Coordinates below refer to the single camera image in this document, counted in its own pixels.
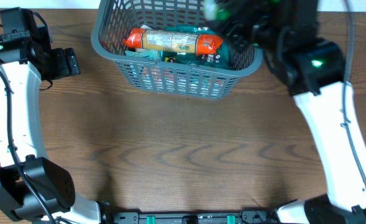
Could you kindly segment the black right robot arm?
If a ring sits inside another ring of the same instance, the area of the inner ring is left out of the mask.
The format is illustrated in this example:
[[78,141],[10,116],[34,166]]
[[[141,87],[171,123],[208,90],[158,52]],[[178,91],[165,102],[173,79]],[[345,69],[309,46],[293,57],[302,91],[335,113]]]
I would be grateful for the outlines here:
[[205,1],[208,26],[236,51],[255,45],[304,116],[323,165],[327,192],[275,209],[278,223],[365,223],[366,145],[350,74],[354,15],[347,50],[318,36],[317,0]]

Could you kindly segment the grey plastic lattice basket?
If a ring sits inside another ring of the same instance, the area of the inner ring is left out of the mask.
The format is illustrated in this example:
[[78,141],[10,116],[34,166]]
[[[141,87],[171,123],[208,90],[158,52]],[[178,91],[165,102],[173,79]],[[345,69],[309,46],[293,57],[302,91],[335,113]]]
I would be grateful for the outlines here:
[[215,100],[225,97],[242,77],[259,69],[263,60],[259,48],[249,47],[242,53],[229,48],[226,60],[231,68],[221,69],[178,63],[170,57],[130,57],[126,55],[128,48],[124,43],[135,27],[203,28],[204,22],[201,0],[102,0],[91,43],[100,56],[114,62],[126,80],[138,89]]

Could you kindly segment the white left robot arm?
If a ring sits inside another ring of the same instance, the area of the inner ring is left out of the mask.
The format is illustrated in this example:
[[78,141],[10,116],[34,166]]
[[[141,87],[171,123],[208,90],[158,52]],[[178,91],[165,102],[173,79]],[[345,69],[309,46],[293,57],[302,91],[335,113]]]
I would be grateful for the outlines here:
[[43,143],[41,84],[80,73],[74,50],[52,47],[37,12],[15,7],[0,17],[0,211],[14,222],[106,223],[104,206],[76,193]]

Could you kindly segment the green lid jar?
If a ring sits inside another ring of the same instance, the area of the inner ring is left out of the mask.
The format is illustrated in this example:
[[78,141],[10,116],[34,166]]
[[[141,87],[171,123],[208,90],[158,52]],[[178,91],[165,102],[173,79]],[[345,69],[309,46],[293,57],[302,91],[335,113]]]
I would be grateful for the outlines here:
[[228,0],[204,0],[202,7],[207,21],[225,21],[232,15]]

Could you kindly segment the green Nescafe coffee bag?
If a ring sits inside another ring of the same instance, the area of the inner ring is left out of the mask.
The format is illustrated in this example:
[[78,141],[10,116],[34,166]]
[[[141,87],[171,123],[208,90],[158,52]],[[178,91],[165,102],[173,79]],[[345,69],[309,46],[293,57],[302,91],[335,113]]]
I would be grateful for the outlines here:
[[[215,35],[215,33],[208,27],[191,25],[178,25],[175,27],[167,27],[165,28],[165,30],[172,32]],[[225,42],[220,45],[215,54],[201,54],[196,56],[195,54],[164,52],[162,55],[162,60],[165,62],[182,63],[186,65],[203,65],[207,67],[215,67],[226,70],[233,69],[233,66],[230,63],[229,47]]]

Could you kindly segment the orange pasta packet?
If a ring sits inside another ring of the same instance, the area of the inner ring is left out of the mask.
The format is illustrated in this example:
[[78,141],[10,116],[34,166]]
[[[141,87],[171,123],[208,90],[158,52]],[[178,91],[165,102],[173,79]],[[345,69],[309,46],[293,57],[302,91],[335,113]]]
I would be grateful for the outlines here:
[[211,55],[217,52],[223,39],[212,34],[133,28],[124,43],[131,49]]

